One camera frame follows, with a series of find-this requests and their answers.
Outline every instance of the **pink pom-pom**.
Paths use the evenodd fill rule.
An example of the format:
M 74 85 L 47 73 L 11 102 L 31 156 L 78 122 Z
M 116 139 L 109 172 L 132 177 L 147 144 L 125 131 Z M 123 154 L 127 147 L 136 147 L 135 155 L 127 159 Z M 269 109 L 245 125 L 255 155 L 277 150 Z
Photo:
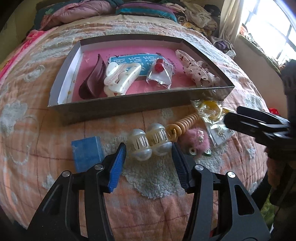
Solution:
M 196 153 L 202 154 L 210 148 L 210 140 L 207 131 L 201 128 L 189 129 L 178 138 L 178 144 L 182 151 L 188 152 L 189 148 L 194 148 Z

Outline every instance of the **green cloth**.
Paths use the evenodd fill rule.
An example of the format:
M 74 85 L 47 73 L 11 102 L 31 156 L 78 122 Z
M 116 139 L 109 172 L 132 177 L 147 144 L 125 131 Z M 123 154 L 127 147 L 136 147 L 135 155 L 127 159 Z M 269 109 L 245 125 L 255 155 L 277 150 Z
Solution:
M 271 226 L 274 222 L 274 209 L 275 206 L 273 206 L 270 201 L 269 201 L 270 194 L 268 195 L 262 209 L 261 209 L 261 214 L 264 218 L 264 221 L 266 225 L 268 226 L 269 230 L 271 229 Z
M 263 57 L 266 62 L 268 63 L 268 65 L 275 70 L 275 72 L 281 76 L 281 72 L 279 70 L 279 64 L 278 62 L 272 58 L 267 56 L 263 49 L 256 43 L 256 41 L 252 38 L 252 36 L 246 38 L 242 35 L 239 34 L 239 38 L 246 44 L 248 45 L 256 54 L 258 54 L 259 56 Z

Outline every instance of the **orange blanket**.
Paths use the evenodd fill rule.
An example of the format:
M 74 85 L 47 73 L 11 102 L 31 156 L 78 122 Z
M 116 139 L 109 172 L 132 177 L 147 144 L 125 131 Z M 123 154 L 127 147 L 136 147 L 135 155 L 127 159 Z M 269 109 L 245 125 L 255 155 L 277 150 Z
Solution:
M 146 111 L 62 126 L 47 108 L 55 77 L 77 40 L 106 34 L 151 33 L 181 37 L 200 49 L 232 80 L 234 90 L 223 105 L 267 110 L 246 74 L 200 33 L 170 20 L 139 16 L 93 17 L 64 25 L 36 43 L 3 80 L 0 92 L 0 204 L 7 215 L 27 227 L 55 179 L 75 172 L 71 141 L 100 136 L 105 154 L 126 142 L 134 128 L 166 125 L 193 111 L 191 106 Z M 213 172 L 235 172 L 253 190 L 266 172 L 264 147 L 235 133 L 212 156 L 198 160 Z M 181 240 L 192 195 L 178 182 L 169 155 L 137 162 L 127 157 L 118 187 L 105 196 L 116 240 Z M 217 221 L 217 199 L 213 226 Z M 83 212 L 81 194 L 81 212 Z M 87 235 L 85 217 L 81 231 Z

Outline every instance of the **small pink figurine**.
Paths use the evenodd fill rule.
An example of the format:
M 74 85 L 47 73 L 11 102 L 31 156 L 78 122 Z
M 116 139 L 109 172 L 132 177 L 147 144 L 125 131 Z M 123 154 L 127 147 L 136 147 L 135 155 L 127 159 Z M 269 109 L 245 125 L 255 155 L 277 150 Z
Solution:
M 184 153 L 201 155 L 210 148 L 209 135 L 201 128 L 189 129 L 178 138 L 178 144 Z

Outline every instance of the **window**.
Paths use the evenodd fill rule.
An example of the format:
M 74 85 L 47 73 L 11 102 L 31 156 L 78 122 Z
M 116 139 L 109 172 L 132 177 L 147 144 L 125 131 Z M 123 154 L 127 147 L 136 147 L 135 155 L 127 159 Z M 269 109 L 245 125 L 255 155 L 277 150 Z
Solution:
M 273 0 L 244 1 L 242 22 L 264 52 L 279 64 L 296 59 L 296 31 Z

